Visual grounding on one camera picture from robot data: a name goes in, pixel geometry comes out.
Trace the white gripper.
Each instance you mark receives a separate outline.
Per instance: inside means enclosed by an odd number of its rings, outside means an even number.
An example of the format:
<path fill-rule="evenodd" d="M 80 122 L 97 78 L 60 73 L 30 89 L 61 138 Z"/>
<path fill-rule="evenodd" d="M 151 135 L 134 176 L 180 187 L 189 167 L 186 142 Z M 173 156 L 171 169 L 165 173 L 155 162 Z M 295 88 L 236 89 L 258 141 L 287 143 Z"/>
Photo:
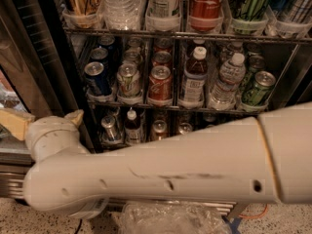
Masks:
<path fill-rule="evenodd" d="M 16 139 L 25 140 L 32 159 L 42 162 L 60 152 L 88 153 L 80 142 L 78 130 L 83 116 L 84 111 L 78 109 L 64 118 L 50 116 L 34 122 L 35 116 L 30 113 L 1 108 L 0 124 Z"/>

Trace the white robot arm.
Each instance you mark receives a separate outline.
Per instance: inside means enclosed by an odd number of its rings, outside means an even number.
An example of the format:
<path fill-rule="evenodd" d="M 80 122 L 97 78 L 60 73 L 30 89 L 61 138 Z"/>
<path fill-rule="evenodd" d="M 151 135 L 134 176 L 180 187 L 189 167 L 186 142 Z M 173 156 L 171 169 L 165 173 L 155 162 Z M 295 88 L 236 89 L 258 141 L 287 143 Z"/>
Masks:
<path fill-rule="evenodd" d="M 312 203 L 311 102 L 100 154 L 80 142 L 82 116 L 0 109 L 35 161 L 21 188 L 33 209 L 88 219 L 111 198 Z"/>

